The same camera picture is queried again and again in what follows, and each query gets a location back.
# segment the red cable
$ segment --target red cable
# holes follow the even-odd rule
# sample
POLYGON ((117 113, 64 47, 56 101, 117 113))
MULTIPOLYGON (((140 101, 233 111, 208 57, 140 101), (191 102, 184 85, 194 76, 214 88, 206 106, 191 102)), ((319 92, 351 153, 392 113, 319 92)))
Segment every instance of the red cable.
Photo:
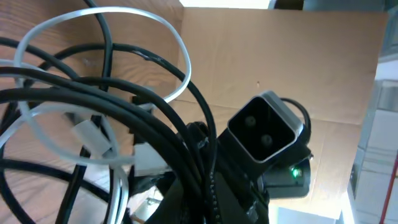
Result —
POLYGON ((394 168, 392 168, 392 174, 391 174, 391 178, 390 178, 390 183, 388 185, 387 195, 386 195, 386 199, 384 201, 383 212, 381 213, 381 218, 380 218, 379 224, 384 224, 384 220, 386 219, 388 203, 390 202, 392 186, 394 185, 394 181, 395 181, 396 174, 397 174, 397 169, 398 169, 398 152, 397 152, 396 161, 394 163, 394 168))

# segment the wooden surface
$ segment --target wooden surface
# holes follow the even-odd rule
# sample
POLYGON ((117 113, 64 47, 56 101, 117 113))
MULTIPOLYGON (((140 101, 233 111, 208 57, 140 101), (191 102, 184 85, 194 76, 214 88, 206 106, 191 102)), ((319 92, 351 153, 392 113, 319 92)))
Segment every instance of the wooden surface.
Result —
MULTIPOLYGON (((184 10, 182 38, 192 82, 210 104, 218 133, 266 90, 297 100, 310 113, 310 193, 274 205, 338 219, 386 19, 383 13, 184 10)), ((185 122, 203 119, 189 92, 178 100, 174 107, 185 122)))
MULTIPOLYGON (((182 23, 183 8, 178 0, 97 0, 99 6, 136 7, 153 12, 168 20, 177 30, 182 23)), ((86 8, 82 0, 5 0, 0 2, 0 36, 21 40, 33 26, 51 17, 86 8)), ((178 45, 173 35, 162 24, 148 18, 132 14, 106 14, 113 41, 134 44, 151 50, 171 63, 177 64, 178 45)), ((38 35, 31 44, 50 54, 66 47, 89 42, 102 42, 100 26, 94 16, 85 16, 66 21, 38 35)), ((12 59, 14 49, 0 46, 0 58, 12 59)), ((38 65, 42 61, 26 55, 25 62, 38 65)), ((103 62, 103 51, 87 52, 65 60, 81 76, 99 76, 103 62)), ((161 96, 168 95, 175 88, 175 78, 164 69, 133 54, 115 52, 113 56, 112 76, 129 80, 140 85, 154 86, 161 96)), ((0 80, 0 88, 13 87, 8 79, 0 80)), ((125 99, 130 94, 112 90, 125 99)), ((44 129, 61 146, 75 151, 80 144, 68 131, 68 124, 59 114, 38 117, 44 129)), ((113 126, 118 135, 124 153, 131 152, 132 136, 127 129, 116 122, 113 126)), ((57 155, 46 150, 30 133, 27 126, 19 130, 6 146, 6 156, 56 166, 64 170, 73 170, 74 164, 63 161, 57 155)), ((89 166, 85 176, 96 184, 109 188, 108 170, 89 166)), ((37 223, 54 223, 66 184, 53 179, 21 172, 6 171, 12 191, 23 204, 28 214, 37 223)), ((106 210, 105 203, 94 198, 84 190, 79 191, 69 223, 100 223, 106 210)), ((18 223, 5 203, 0 200, 0 223, 18 223)))

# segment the cable bundle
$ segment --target cable bundle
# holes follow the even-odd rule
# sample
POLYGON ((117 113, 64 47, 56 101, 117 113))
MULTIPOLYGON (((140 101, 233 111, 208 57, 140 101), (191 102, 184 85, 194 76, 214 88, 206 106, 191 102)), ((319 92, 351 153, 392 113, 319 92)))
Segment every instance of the cable bundle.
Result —
POLYGON ((70 12, 45 21, 30 30, 21 42, 0 37, 1 45, 17 48, 14 61, 0 60, 1 65, 13 65, 13 67, 0 67, 0 77, 15 78, 17 87, 0 91, 0 103, 8 103, 0 128, 0 193, 4 201, 21 223, 34 223, 16 200, 15 196, 13 196, 4 175, 5 169, 21 170, 54 177, 68 182, 68 188, 60 206, 56 223, 68 222, 73 203, 80 187, 90 191, 101 200, 108 202, 104 223, 131 223, 128 214, 125 214, 127 201, 129 199, 129 184, 131 183, 129 183, 127 175, 121 166, 123 164, 134 164, 134 157, 119 155, 119 146, 116 136, 106 119, 106 116, 109 116, 125 124, 134 134, 143 137, 163 157, 165 162, 173 169, 175 175, 180 180, 184 188, 184 197, 190 210, 195 210, 196 212, 203 211, 205 207, 204 198, 214 197, 214 195, 210 195, 204 189, 206 189, 205 183, 211 181, 210 179, 215 167, 216 128, 209 106, 196 86, 190 82, 190 60, 181 37, 166 20, 155 14, 127 7, 96 7, 91 0, 85 0, 85 2, 91 7, 90 9, 70 12), (184 74, 162 57, 148 50, 133 45, 112 43, 109 27, 104 17, 100 14, 105 12, 138 14, 155 19, 168 27, 181 47, 187 68, 186 73, 184 74), (58 24, 59 22, 89 14, 96 15, 103 30, 105 44, 77 45, 65 49, 54 56, 29 45, 29 41, 44 29, 58 24), (104 50, 104 64, 101 78, 79 77, 68 65, 61 62, 61 60, 67 57, 89 50, 104 50), (114 50, 134 53, 145 60, 152 61, 175 75, 182 81, 182 84, 169 96, 161 98, 142 86, 125 80, 111 78, 112 53, 114 50), (24 52, 36 55, 45 62, 38 67, 22 63, 24 52), (70 77, 70 80, 45 72, 50 67, 59 69, 70 77), (34 82, 46 83, 51 85, 51 87, 32 88, 31 86, 34 82), (116 96, 108 94, 108 87, 133 93, 150 101, 151 104, 137 106, 128 103, 116 96), (167 104, 178 97, 186 87, 197 99, 205 114, 209 128, 209 147, 214 153, 210 158, 210 162, 206 163, 209 164, 208 167, 205 167, 201 160, 197 145, 189 134, 187 127, 173 108, 167 104), (155 106, 160 109, 176 127, 182 140, 178 138, 167 125, 143 109, 148 106, 155 106), (78 117, 80 113, 93 114, 91 121, 87 121, 89 127, 90 125, 98 126, 102 133, 93 136, 91 134, 96 131, 80 132, 80 137, 82 139, 89 139, 103 136, 106 141, 105 144, 101 144, 98 147, 94 147, 94 143, 92 147, 85 144, 79 156, 70 153, 67 149, 59 147, 43 133, 41 127, 34 119, 36 115, 53 111, 65 113, 69 118, 71 116, 78 117), (24 122, 30 126, 35 137, 39 139, 47 149, 57 153, 62 159, 68 159, 77 163, 72 174, 53 167, 3 158, 7 140, 24 122), (102 156, 102 159, 90 159, 89 157, 91 154, 102 156), (83 179, 88 164, 109 166, 111 194, 83 179))

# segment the cardboard box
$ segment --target cardboard box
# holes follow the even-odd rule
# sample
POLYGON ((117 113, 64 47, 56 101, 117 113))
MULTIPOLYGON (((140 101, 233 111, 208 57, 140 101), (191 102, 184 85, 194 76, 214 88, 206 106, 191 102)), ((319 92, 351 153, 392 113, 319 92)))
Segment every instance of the cardboard box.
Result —
MULTIPOLYGON (((339 217, 386 19, 382 13, 185 9, 182 37, 192 82, 211 105, 218 134, 265 90, 299 101, 310 113, 310 193, 272 204, 339 217)), ((184 69, 182 57, 178 65, 184 69)), ((174 108, 185 122, 203 120, 188 91, 174 108)))

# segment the floor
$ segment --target floor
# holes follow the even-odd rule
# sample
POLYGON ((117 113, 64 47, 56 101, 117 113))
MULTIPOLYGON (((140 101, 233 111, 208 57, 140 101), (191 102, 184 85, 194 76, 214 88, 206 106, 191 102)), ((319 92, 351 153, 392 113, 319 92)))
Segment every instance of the floor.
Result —
MULTIPOLYGON (((182 23, 183 8, 178 0, 97 0, 99 6, 127 6, 144 9, 167 19, 177 30, 182 23)), ((21 40, 24 34, 33 26, 51 17, 86 8, 82 0, 4 0, 0 2, 0 36, 21 40)), ((113 41, 117 43, 134 44, 151 50, 171 63, 177 64, 178 46, 172 34, 161 24, 136 15, 107 14, 113 41)), ((94 16, 85 16, 67 21, 48 29, 38 35, 32 45, 51 54, 76 44, 102 42, 101 29, 94 16)), ((0 58, 11 59, 14 49, 0 47, 0 58)), ((65 60, 79 75, 98 76, 102 68, 102 52, 87 52, 75 55, 65 60)), ((153 63, 132 54, 115 52, 113 57, 112 76, 129 80, 140 85, 154 86, 154 91, 165 96, 175 88, 175 78, 153 63)), ((26 55, 25 62, 38 65, 41 60, 26 55)), ((0 88, 11 88, 12 80, 0 80, 0 88)), ((128 99, 129 94, 111 90, 112 93, 128 99)), ((60 120, 59 114, 49 114, 38 117, 53 139, 61 146, 68 147, 78 153, 80 145, 70 135, 66 122, 60 120)), ((118 140, 123 153, 131 153, 132 136, 119 123, 112 122, 117 131, 118 140)), ((74 164, 62 161, 57 155, 35 140, 27 126, 19 130, 6 146, 6 157, 20 160, 40 162, 64 170, 73 170, 74 164)), ((21 172, 6 171, 6 178, 11 190, 23 204, 28 214, 37 223, 54 223, 60 202, 67 185, 45 177, 39 177, 21 172)), ((91 166, 85 178, 108 189, 108 171, 102 167, 91 166)), ((104 217, 106 205, 90 194, 79 191, 76 204, 72 210, 70 223, 100 223, 104 217)), ((0 223, 18 223, 10 213, 5 203, 0 200, 0 223)))

